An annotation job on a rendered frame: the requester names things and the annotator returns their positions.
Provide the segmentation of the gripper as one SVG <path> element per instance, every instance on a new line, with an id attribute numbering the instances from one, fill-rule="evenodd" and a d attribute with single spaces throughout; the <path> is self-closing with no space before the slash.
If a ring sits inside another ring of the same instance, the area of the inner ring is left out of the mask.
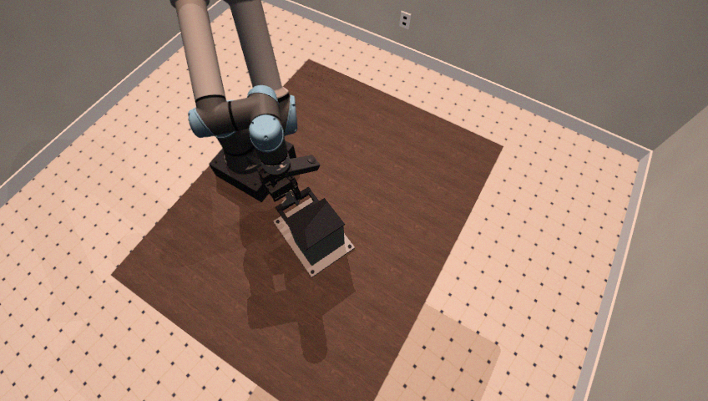
<path id="1" fill-rule="evenodd" d="M 290 168 L 291 162 L 288 168 L 279 174 L 270 174 L 268 172 L 266 173 L 262 166 L 257 168 L 260 181 L 262 185 L 264 183 L 265 188 L 268 189 L 267 191 L 270 193 L 270 195 L 272 195 L 274 202 L 278 201 L 284 196 L 286 197 L 281 203 L 282 206 L 287 206 L 293 202 L 295 202 L 296 206 L 298 206 L 301 199 L 301 193 L 298 188 L 296 178 L 294 176 L 285 177 L 285 174 L 289 171 Z"/>

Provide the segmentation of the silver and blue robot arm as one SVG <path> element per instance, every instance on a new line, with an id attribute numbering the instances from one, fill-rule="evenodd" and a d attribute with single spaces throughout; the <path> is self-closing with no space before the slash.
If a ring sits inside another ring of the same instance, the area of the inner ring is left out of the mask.
<path id="1" fill-rule="evenodd" d="M 318 170 L 313 155 L 290 159 L 288 154 L 285 136 L 297 131 L 295 96 L 281 85 L 261 0 L 224 1 L 230 5 L 253 87 L 247 98 L 228 102 L 210 26 L 210 0 L 170 0 L 195 98 L 196 108 L 188 113 L 191 130 L 199 138 L 215 136 L 225 163 L 237 174 L 254 173 L 260 166 L 279 174 L 290 162 L 285 177 Z"/>

